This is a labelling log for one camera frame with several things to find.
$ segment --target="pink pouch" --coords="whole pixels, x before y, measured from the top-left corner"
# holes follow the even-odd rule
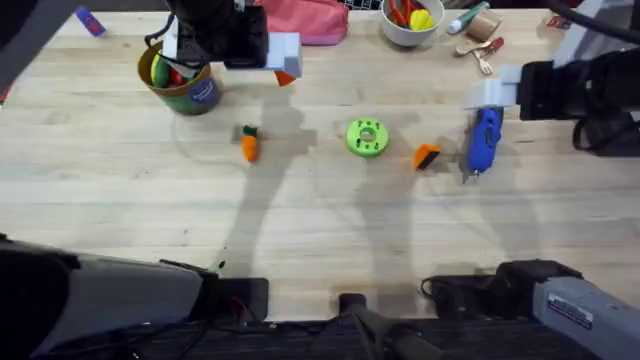
[[[337,0],[256,0],[269,32],[297,32],[303,45],[335,45],[347,34],[349,8]]]

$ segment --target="white bowl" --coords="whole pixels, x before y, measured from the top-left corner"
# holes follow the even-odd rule
[[[394,24],[389,18],[387,14],[391,14],[391,10],[389,8],[388,1],[393,0],[383,0],[380,5],[380,17],[382,18],[382,32],[396,45],[406,46],[406,47],[414,47],[425,42],[429,37],[435,34],[436,29],[442,23],[442,19],[444,19],[444,5],[440,0],[414,0],[419,2],[424,6],[429,13],[433,17],[433,27],[427,30],[421,31],[411,31],[409,29],[401,28],[400,26]],[[396,7],[398,9],[402,9],[401,4],[402,0],[395,0]]]

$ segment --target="orange toy piece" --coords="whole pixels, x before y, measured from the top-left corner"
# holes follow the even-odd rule
[[[413,168],[416,170],[426,169],[438,155],[440,155],[440,146],[431,144],[420,145],[413,155]]]
[[[242,128],[242,154],[248,162],[258,161],[258,128],[245,126]]]
[[[276,74],[276,79],[278,79],[278,85],[280,86],[287,86],[296,79],[284,71],[274,71],[274,73]]]

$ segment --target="toy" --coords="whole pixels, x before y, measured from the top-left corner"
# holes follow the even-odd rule
[[[440,155],[440,146],[422,144],[413,155],[413,168],[424,170]]]
[[[380,155],[389,145],[389,132],[379,120],[359,118],[347,128],[347,147],[362,157]]]
[[[242,154],[248,162],[254,163],[258,160],[258,128],[244,126],[242,128]]]
[[[413,31],[422,31],[433,27],[433,17],[429,14],[429,10],[420,9],[411,13],[409,18],[409,28]]]
[[[169,64],[159,55],[151,63],[151,83],[155,87],[166,88],[169,85]]]
[[[185,79],[172,66],[169,66],[169,83],[171,85],[181,86],[186,84]]]

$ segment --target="blue hot glue gun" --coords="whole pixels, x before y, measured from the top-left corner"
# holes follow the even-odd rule
[[[467,154],[467,167],[476,179],[493,164],[503,118],[503,108],[483,108],[476,113]]]

